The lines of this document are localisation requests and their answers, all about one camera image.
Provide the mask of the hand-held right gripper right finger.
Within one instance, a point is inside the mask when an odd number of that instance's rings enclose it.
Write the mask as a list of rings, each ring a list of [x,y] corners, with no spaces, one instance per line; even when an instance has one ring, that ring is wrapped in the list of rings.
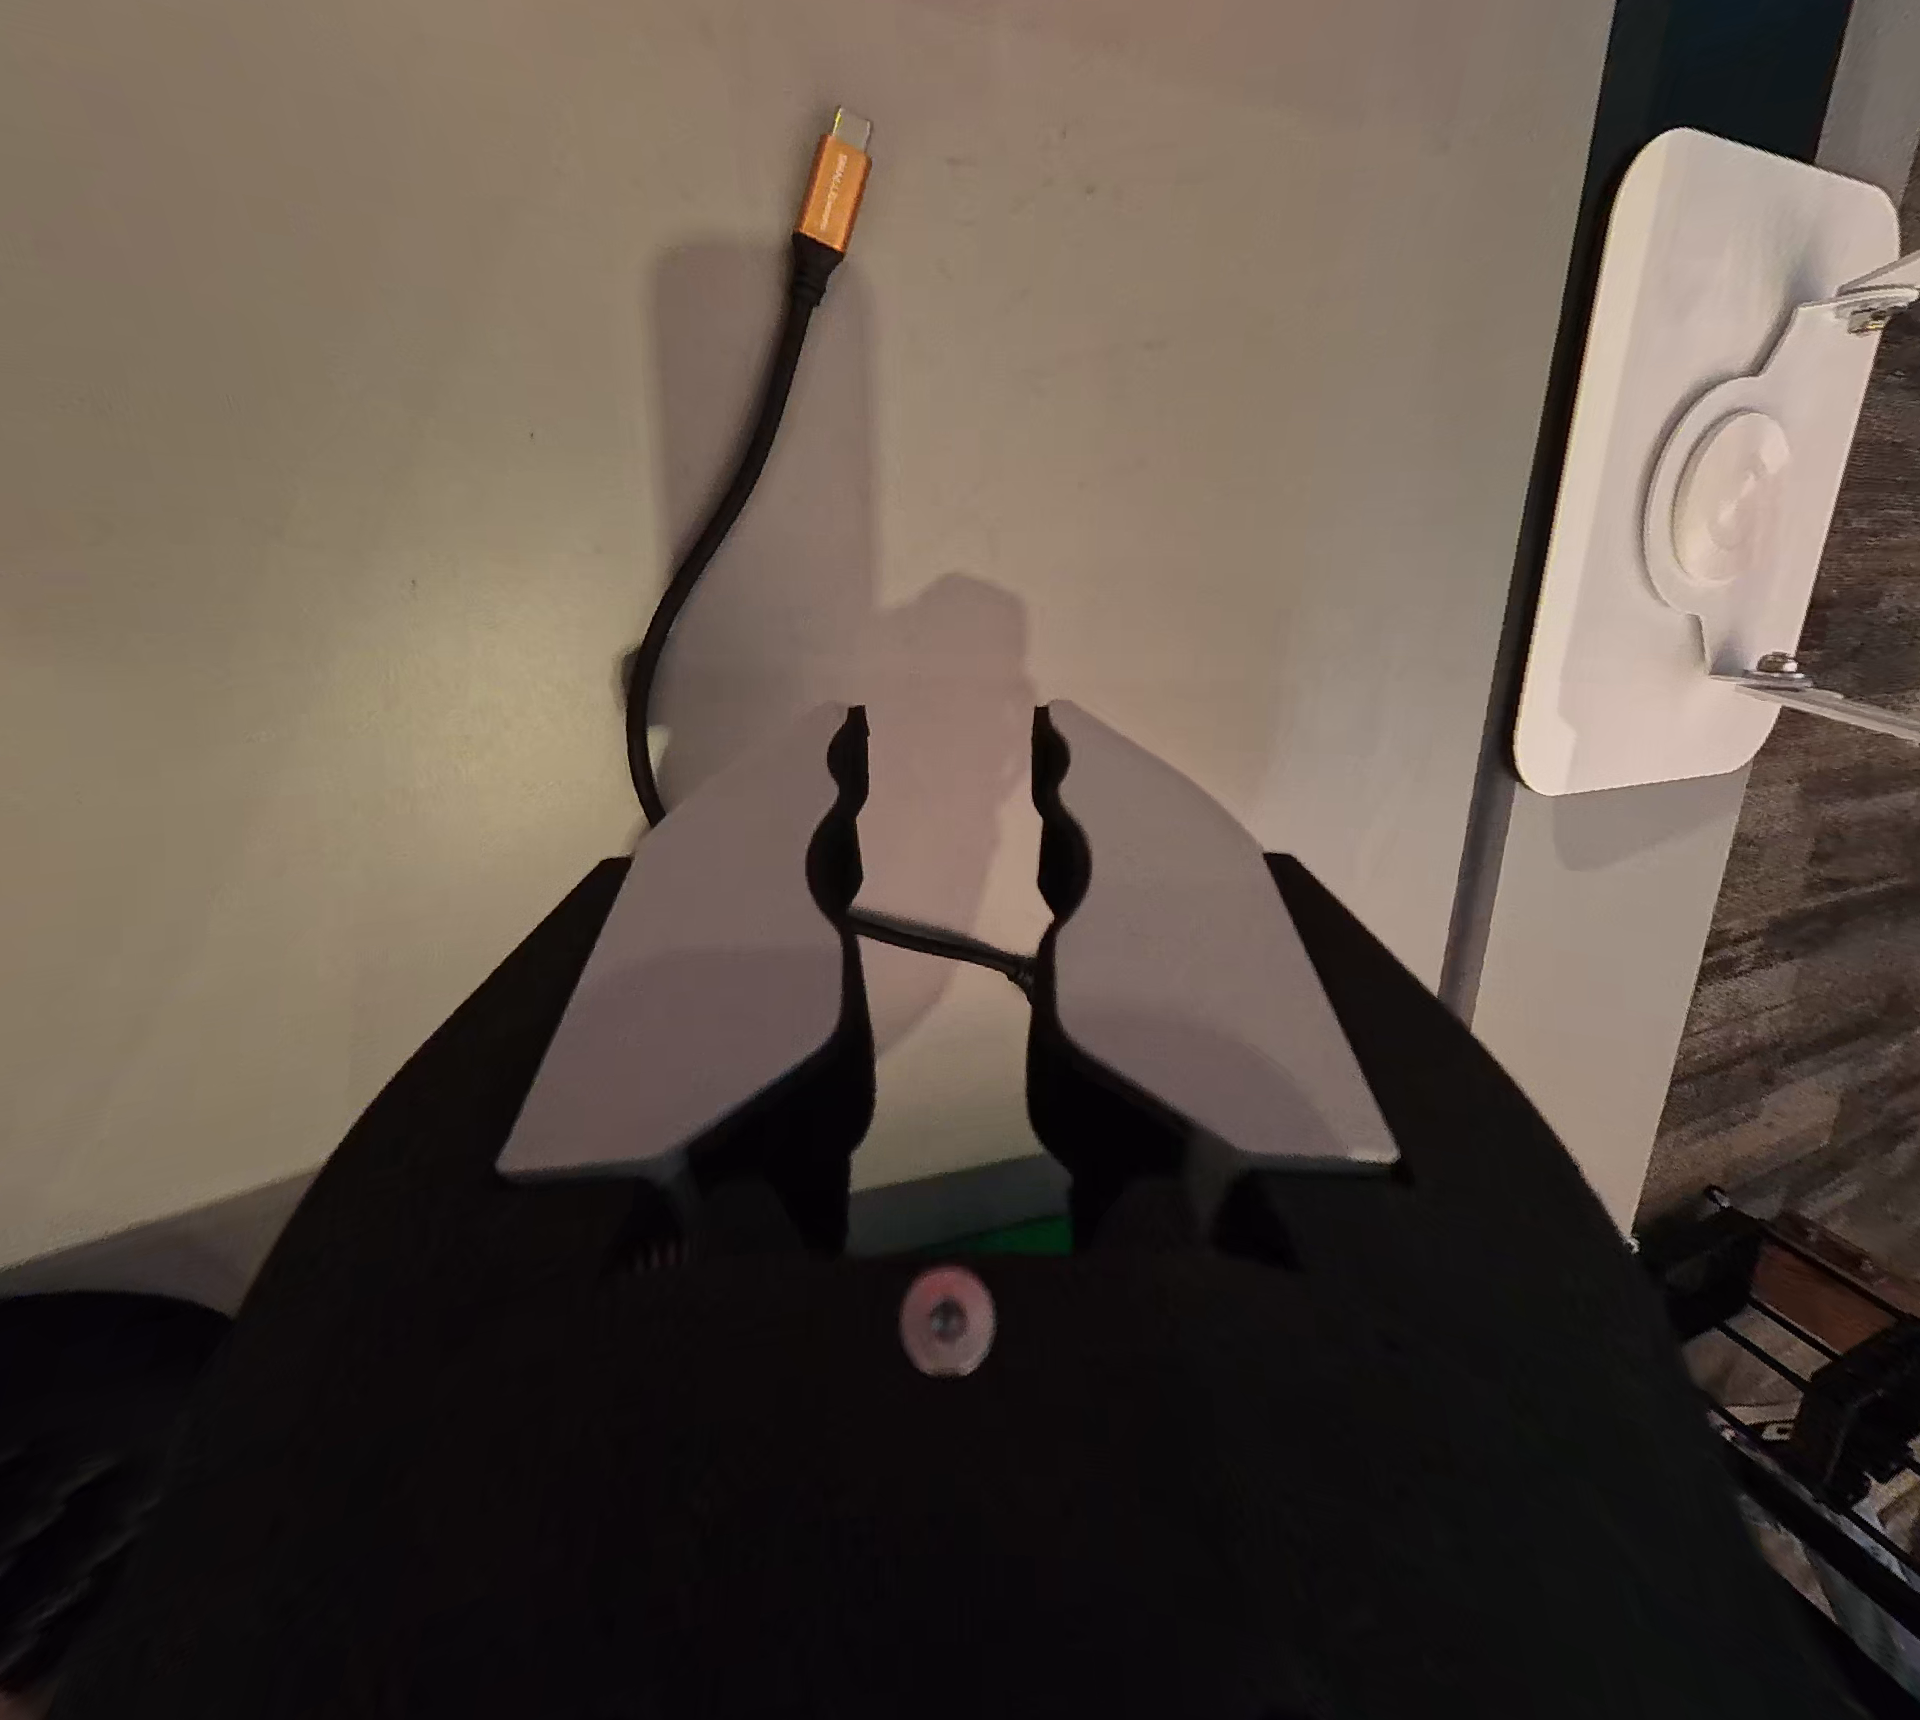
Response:
[[[1261,849],[1204,789],[1087,707],[1039,707],[1048,924],[1026,1118],[1070,1179],[1075,1244],[1137,1189],[1205,1230],[1247,1179],[1402,1160]]]

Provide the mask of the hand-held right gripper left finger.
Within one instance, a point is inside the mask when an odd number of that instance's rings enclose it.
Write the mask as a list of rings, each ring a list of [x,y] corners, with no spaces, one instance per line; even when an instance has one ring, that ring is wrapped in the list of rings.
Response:
[[[637,1179],[692,1221],[764,1194],[813,1254],[846,1248],[877,1100],[851,906],[867,716],[819,705],[637,846],[494,1170]]]

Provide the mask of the black usb-c cable orange plug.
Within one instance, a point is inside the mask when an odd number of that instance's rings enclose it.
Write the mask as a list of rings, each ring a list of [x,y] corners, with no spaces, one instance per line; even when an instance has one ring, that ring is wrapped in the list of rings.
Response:
[[[1023,603],[967,573],[879,597],[872,302],[846,277],[872,129],[840,110],[767,246],[656,269],[668,573],[617,686],[639,830],[821,703],[867,717],[863,901],[882,965],[970,965],[1023,996],[1035,952],[977,931],[1035,703]]]

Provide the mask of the black quilted pad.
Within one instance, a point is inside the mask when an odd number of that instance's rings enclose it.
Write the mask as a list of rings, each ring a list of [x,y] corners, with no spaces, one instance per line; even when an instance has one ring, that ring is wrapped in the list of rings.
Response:
[[[164,1494],[230,1315],[189,1300],[3,1301],[3,1693],[41,1716]]]

